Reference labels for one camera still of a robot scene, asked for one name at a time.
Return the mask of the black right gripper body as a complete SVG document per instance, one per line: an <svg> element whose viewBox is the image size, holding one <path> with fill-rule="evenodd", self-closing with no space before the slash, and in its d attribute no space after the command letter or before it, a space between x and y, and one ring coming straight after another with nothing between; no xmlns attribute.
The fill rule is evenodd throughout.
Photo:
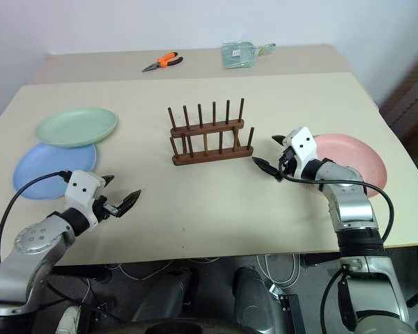
<svg viewBox="0 0 418 334"><path fill-rule="evenodd" d="M295 158L295 151L292 147L286 148L282 156L279 158L279 176L280 179L292 180L295 178L295 171L297 169L297 161Z"/></svg>

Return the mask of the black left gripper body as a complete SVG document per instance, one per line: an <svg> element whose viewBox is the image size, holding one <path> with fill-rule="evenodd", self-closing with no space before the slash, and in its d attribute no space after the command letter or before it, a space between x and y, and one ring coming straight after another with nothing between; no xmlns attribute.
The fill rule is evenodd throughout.
<svg viewBox="0 0 418 334"><path fill-rule="evenodd" d="M93 202L93 213L98 221L107 220L110 216L121 217L121 211L117 207L107 203L105 196L100 196Z"/></svg>

